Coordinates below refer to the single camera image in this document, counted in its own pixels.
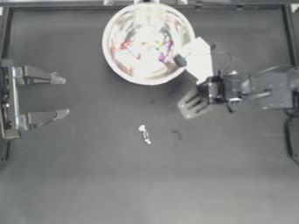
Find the metal frame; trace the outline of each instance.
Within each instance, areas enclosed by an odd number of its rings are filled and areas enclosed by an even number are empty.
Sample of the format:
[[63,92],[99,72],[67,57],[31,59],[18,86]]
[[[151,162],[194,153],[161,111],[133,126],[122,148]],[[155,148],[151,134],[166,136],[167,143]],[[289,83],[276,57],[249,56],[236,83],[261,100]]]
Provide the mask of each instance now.
[[[106,1],[85,1],[85,2],[43,2],[43,3],[3,3],[3,19],[0,26],[0,66],[2,60],[7,58],[7,48],[10,46],[10,30],[13,23],[13,15],[15,10],[41,10],[41,11],[115,11],[135,1],[117,2],[114,0],[110,6]],[[170,4],[177,9],[196,9],[198,11],[273,11],[281,10],[284,13],[285,33],[289,44],[289,52],[292,64],[299,67],[298,43],[296,38],[296,26],[293,19],[293,9],[290,3],[204,3],[190,0],[188,4],[182,4],[182,0],[162,0],[163,4]],[[10,151],[10,142],[7,142],[7,155]]]

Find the small white object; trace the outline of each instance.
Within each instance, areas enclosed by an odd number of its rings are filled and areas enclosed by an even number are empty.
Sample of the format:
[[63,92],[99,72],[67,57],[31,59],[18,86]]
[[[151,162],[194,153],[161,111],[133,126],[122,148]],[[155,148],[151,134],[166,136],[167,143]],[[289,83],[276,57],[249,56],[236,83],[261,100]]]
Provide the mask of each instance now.
[[238,72],[237,70],[234,70],[234,71],[230,73],[230,75],[237,75],[237,74],[240,74],[240,72]]
[[146,130],[146,126],[145,125],[141,125],[139,126],[139,131],[143,133],[143,139],[145,141],[147,142],[147,144],[151,144],[151,140],[150,140],[150,133],[149,131]]
[[145,125],[141,125],[139,130],[141,131],[146,131],[146,126]]

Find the dark gray surface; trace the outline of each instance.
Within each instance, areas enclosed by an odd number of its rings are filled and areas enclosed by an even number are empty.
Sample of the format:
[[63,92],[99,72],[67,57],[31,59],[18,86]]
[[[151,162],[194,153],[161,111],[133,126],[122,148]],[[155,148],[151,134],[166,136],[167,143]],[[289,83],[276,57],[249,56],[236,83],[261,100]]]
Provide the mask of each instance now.
[[[197,34],[233,52],[238,69],[290,62],[280,11],[185,13]],[[10,57],[69,79],[25,87],[23,111],[71,114],[17,143],[0,172],[0,223],[298,223],[299,167],[286,155],[284,114],[245,105],[236,115],[224,109],[186,122],[177,102],[192,76],[142,87],[109,68],[101,40],[113,14],[14,14]]]

